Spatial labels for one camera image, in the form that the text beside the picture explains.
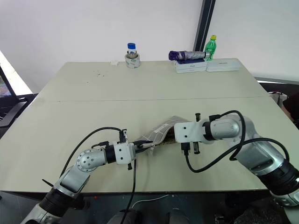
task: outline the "white wall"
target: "white wall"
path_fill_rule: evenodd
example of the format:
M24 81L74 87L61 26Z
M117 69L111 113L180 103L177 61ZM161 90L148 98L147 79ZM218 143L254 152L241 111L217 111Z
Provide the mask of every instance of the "white wall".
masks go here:
M299 81L298 0L217 0L215 58L237 57L256 77Z
M201 0L0 0L0 50L33 92L68 61L192 50Z

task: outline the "black pole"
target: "black pole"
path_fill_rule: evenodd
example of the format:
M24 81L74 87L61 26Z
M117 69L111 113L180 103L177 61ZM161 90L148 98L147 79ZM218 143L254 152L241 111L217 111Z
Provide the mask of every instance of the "black pole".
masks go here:
M193 51L203 51L216 0L203 0Z

